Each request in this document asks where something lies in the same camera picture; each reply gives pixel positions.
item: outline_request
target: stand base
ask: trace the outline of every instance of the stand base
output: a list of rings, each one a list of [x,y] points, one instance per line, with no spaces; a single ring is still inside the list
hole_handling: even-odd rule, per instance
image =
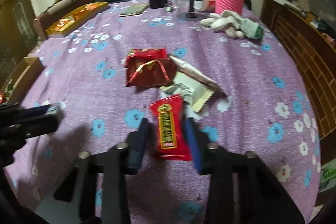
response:
[[[193,21],[193,22],[199,22],[199,21],[201,21],[202,19],[207,18],[206,15],[202,15],[202,14],[199,14],[199,13],[193,13],[192,16],[196,16],[196,17],[190,17],[190,12],[187,12],[187,13],[181,13],[181,14],[178,14],[178,15],[177,15],[177,18],[178,18],[178,19],[181,19],[181,20],[185,20],[185,21]]]

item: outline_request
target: purple tablecloth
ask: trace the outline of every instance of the purple tablecloth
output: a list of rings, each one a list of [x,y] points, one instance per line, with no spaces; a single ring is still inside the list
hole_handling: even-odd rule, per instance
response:
[[[104,152],[134,131],[142,117],[155,121],[148,106],[162,94],[156,88],[126,88],[122,63],[130,49],[166,47],[228,95],[213,96],[201,115],[187,108],[188,115],[229,151],[255,151],[308,222],[319,185],[317,126],[301,76],[274,35],[261,23],[265,34],[259,46],[232,40],[164,9],[119,18],[121,9],[131,4],[111,5],[66,38],[50,38],[32,54],[40,57],[45,70],[23,106],[61,101],[66,118],[55,134],[28,140],[7,167],[19,201],[36,208],[78,152]],[[243,17],[260,21],[249,10]],[[146,155],[139,174],[127,178],[132,223],[193,218],[202,223],[208,186],[209,177],[197,175],[191,162],[156,161]],[[101,190],[96,204],[99,214]]]

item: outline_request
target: cardboard box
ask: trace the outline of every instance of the cardboard box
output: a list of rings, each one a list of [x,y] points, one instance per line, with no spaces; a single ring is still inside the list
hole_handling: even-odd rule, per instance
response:
[[[16,103],[21,102],[26,93],[35,82],[36,78],[41,74],[44,70],[44,67],[38,57],[25,57],[23,60],[17,65],[17,67],[10,74],[5,84],[3,85],[0,92],[4,92],[5,88],[12,79],[14,83],[13,93],[7,100],[8,103]]]
[[[88,6],[89,4],[82,5],[81,7],[76,8],[75,10],[71,11],[70,13],[63,16],[61,19],[56,21],[54,24],[52,24],[48,29],[46,29],[46,33],[48,37],[55,37],[55,38],[63,38],[66,37],[69,33],[76,30],[79,26],[83,25],[85,22],[87,22],[89,19],[95,17],[97,14],[107,10],[109,8],[108,2],[93,2],[91,4],[99,5],[97,8],[90,10],[83,14],[79,19],[73,20],[72,22],[69,22],[64,27],[62,27],[61,31],[54,30],[57,27],[57,24],[60,20],[68,19],[73,16],[73,14],[78,13],[79,11],[83,10],[85,6]]]

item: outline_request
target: screw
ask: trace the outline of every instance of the screw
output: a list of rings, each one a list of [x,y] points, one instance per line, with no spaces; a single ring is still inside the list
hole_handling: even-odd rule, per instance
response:
[[[252,158],[252,159],[257,157],[257,154],[254,153],[253,151],[247,151],[247,152],[245,153],[245,155],[246,155],[248,158]]]
[[[211,150],[218,149],[219,145],[217,143],[208,143],[208,148]]]
[[[128,147],[128,143],[125,142],[121,142],[121,143],[117,143],[117,149],[125,149]]]
[[[78,157],[80,159],[86,159],[91,155],[91,153],[89,151],[82,151],[78,154]]]

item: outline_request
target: green booklet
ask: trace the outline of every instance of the green booklet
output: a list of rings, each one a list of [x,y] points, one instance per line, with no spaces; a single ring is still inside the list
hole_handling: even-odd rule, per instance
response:
[[[148,4],[131,5],[120,13],[120,17],[140,15],[148,8]]]

